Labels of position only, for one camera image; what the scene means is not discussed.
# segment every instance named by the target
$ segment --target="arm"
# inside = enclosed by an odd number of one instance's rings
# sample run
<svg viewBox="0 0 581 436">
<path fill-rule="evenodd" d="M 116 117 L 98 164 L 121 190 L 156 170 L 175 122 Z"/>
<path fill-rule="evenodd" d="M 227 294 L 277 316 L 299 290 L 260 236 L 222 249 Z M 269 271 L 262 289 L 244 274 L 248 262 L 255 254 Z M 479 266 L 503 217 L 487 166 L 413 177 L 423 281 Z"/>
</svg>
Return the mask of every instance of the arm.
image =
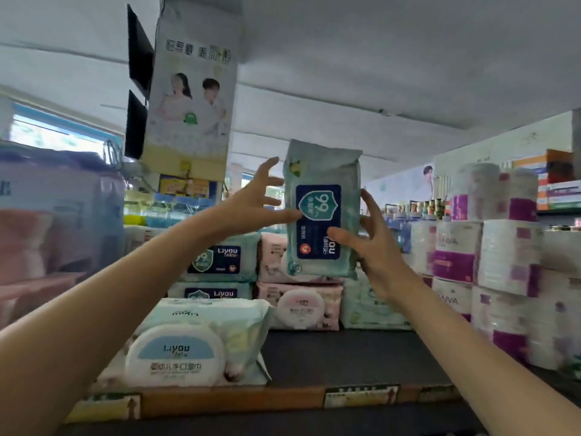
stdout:
<svg viewBox="0 0 581 436">
<path fill-rule="evenodd" d="M 264 195 L 273 158 L 225 203 L 179 223 L 0 331 L 3 434 L 52 434 L 192 259 L 224 238 L 300 218 Z"/>
<path fill-rule="evenodd" d="M 330 228 L 330 237 L 355 249 L 377 293 L 398 306 L 484 426 L 495 436 L 573 436 L 581 409 L 477 333 L 403 262 L 367 191 L 371 240 Z"/>
</svg>

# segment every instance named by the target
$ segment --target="ceiling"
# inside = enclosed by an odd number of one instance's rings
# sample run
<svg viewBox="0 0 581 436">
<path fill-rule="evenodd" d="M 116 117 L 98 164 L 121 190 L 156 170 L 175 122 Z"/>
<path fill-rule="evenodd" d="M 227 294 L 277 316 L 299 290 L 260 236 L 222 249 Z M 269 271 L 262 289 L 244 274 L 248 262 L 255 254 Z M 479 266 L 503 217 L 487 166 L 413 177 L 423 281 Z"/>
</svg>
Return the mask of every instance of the ceiling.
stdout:
<svg viewBox="0 0 581 436">
<path fill-rule="evenodd" d="M 296 138 L 362 149 L 365 183 L 581 103 L 581 0 L 198 1 L 243 12 L 231 161 L 247 170 Z M 136 92 L 125 4 L 153 42 L 159 0 L 2 3 L 4 90 L 122 131 L 101 104 Z"/>
</svg>

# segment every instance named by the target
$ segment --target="left hand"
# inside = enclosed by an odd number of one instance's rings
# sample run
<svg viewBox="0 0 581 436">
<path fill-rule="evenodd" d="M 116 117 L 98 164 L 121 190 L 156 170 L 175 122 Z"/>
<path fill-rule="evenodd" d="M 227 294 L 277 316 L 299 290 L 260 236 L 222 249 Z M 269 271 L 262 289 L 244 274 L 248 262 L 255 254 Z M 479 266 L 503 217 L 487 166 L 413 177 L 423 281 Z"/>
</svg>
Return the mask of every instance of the left hand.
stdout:
<svg viewBox="0 0 581 436">
<path fill-rule="evenodd" d="M 297 209 L 272 211 L 264 205 L 280 206 L 281 201 L 265 195 L 266 187 L 279 187 L 285 181 L 268 175 L 270 168 L 278 163 L 278 157 L 264 162 L 254 178 L 243 189 L 216 207 L 224 218 L 228 235 L 245 234 L 279 223 L 293 223 L 302 217 Z"/>
</svg>

